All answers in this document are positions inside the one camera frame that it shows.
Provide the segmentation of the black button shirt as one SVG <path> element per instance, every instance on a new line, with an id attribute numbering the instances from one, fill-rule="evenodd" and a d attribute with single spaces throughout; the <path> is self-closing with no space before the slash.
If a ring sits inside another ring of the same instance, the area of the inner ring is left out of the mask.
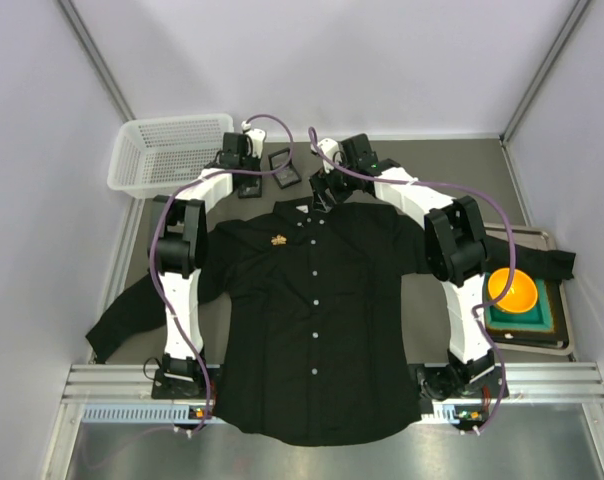
<path id="1" fill-rule="evenodd" d="M 428 272 L 415 221 L 301 198 L 222 221 L 208 241 L 198 300 L 231 299 L 218 418 L 298 446 L 373 442 L 420 420 L 401 323 L 403 277 Z"/>

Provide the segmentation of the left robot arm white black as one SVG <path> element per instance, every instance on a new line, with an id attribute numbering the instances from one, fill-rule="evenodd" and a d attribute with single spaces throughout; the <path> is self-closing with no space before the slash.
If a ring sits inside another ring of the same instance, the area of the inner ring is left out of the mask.
<path id="1" fill-rule="evenodd" d="M 196 181 L 153 199 L 150 271 L 167 323 L 154 399 L 191 399 L 210 392 L 198 318 L 198 281 L 208 251 L 206 214 L 242 183 L 259 177 L 265 139 L 265 131 L 247 124 L 240 133 L 225 133 L 222 149 Z"/>

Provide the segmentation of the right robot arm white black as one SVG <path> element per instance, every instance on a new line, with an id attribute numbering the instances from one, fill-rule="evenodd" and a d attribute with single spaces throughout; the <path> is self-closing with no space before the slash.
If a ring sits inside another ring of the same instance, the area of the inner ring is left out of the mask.
<path id="1" fill-rule="evenodd" d="M 397 162 L 379 159 L 364 134 L 342 142 L 319 139 L 314 128 L 308 135 L 312 152 L 323 161 L 311 180 L 321 207 L 333 207 L 361 190 L 411 218 L 423 234 L 427 271 L 442 285 L 450 323 L 447 365 L 417 372 L 423 393 L 445 400 L 480 386 L 495 360 L 480 318 L 487 235 L 477 202 L 443 194 Z"/>

